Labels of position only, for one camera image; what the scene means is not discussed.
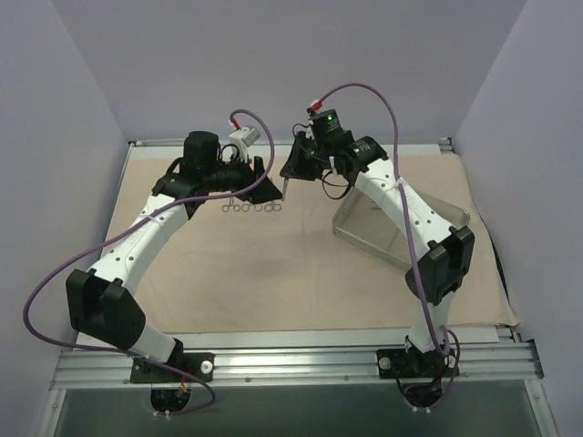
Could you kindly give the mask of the steel scissors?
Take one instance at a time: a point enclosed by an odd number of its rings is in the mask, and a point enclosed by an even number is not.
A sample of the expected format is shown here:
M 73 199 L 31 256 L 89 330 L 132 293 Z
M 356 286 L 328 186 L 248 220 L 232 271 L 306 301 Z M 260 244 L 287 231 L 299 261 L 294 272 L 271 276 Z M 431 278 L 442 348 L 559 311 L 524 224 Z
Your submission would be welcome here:
M 223 213 L 229 212 L 239 212 L 241 205 L 235 200 L 235 198 L 229 198 L 228 202 L 221 207 Z
M 279 201 L 270 201 L 263 206 L 263 211 L 266 213 L 281 212 L 282 204 Z

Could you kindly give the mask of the steel tweezers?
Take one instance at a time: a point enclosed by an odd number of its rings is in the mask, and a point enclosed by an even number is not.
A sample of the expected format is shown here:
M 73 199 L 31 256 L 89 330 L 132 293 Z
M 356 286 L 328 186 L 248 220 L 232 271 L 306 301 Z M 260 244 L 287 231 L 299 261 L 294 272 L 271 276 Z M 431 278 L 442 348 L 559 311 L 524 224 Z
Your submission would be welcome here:
M 281 191 L 281 202 L 284 202 L 286 199 L 286 194 L 287 194 L 287 190 L 288 190 L 288 186 L 289 186 L 289 179 L 285 178 L 283 180 L 283 186 L 282 186 L 282 191 Z

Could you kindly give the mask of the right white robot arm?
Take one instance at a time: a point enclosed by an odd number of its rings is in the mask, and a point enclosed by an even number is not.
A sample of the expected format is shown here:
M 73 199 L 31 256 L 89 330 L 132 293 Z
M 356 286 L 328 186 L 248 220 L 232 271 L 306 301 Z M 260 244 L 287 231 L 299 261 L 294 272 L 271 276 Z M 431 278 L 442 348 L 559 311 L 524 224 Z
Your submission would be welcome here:
M 420 302 L 406 337 L 411 348 L 404 364 L 423 376 L 436 366 L 436 353 L 445 356 L 451 350 L 448 314 L 469 271 L 476 238 L 469 227 L 457 228 L 431 208 L 400 176 L 397 161 L 371 137 L 348 137 L 326 148 L 300 132 L 280 175 L 313 181 L 331 171 L 368 197 L 404 235 L 411 260 L 405 282 Z

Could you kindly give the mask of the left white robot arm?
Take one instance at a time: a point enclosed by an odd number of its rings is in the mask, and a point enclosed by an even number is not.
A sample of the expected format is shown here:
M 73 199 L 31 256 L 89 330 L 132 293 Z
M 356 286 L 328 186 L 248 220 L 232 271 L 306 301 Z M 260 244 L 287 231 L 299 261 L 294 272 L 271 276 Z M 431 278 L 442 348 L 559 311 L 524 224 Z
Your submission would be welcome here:
M 69 319 L 74 330 L 151 361 L 162 381 L 183 372 L 181 343 L 148 324 L 136 301 L 138 285 L 172 235 L 209 200 L 236 197 L 252 204 L 281 198 L 269 179 L 273 163 L 218 158 L 175 159 L 154 185 L 131 227 L 86 271 L 66 279 Z

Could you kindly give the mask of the wire mesh instrument tray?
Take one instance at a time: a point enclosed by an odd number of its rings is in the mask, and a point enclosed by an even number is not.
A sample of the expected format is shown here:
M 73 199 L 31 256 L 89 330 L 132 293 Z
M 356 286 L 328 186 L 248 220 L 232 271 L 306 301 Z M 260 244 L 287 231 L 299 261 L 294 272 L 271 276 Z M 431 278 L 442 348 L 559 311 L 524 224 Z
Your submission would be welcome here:
M 405 235 L 362 192 L 352 188 L 332 219 L 333 234 L 401 271 L 411 268 Z

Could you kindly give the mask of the beige surgical wrap cloth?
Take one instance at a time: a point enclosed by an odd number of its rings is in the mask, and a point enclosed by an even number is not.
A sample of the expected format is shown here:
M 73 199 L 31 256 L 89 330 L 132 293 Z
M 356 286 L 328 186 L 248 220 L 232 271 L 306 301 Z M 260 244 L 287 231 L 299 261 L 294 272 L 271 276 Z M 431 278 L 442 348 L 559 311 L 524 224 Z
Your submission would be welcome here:
M 126 230 L 171 159 L 130 160 L 109 237 Z M 470 215 L 476 245 L 447 325 L 519 323 L 502 289 L 486 226 L 455 155 L 405 156 L 416 190 Z M 136 299 L 167 333 L 409 328 L 419 303 L 404 273 L 335 237 L 339 203 L 320 183 L 291 181 L 281 212 L 229 212 L 202 205 L 149 266 Z

